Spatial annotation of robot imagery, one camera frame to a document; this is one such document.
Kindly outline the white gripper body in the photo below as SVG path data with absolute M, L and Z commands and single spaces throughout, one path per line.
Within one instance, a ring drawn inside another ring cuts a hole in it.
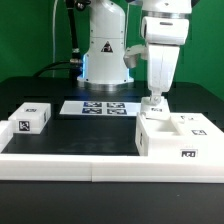
M 168 92 L 175 73 L 180 46 L 188 35 L 187 19 L 145 16 L 141 34 L 147 48 L 148 88 L 153 96 Z

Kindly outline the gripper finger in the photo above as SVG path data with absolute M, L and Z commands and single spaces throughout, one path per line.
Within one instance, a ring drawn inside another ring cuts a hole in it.
M 161 97 L 159 95 L 151 95 L 150 103 L 151 104 L 159 104 L 161 102 Z

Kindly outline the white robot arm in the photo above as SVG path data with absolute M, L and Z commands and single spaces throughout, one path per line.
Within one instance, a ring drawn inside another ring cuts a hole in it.
M 84 54 L 84 74 L 78 81 L 92 87 L 118 87 L 131 83 L 129 70 L 138 59 L 147 62 L 145 101 L 158 105 L 173 81 L 179 50 L 185 44 L 192 12 L 191 0 L 125 0 L 141 9 L 140 33 L 145 43 L 127 48 L 128 22 L 112 0 L 90 4 L 90 46 Z

